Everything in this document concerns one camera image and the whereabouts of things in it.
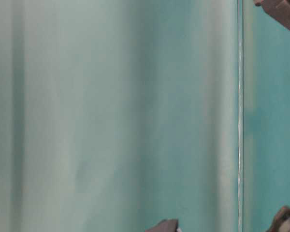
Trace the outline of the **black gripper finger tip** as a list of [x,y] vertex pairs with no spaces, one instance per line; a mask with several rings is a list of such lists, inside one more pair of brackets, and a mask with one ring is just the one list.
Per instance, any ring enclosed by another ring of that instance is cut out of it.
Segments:
[[182,232],[178,219],[164,219],[145,232]]

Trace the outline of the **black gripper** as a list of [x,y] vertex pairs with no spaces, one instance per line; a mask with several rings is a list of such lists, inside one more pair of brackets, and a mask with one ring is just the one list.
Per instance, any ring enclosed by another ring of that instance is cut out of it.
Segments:
[[285,205],[273,218],[268,232],[290,232],[290,207]]

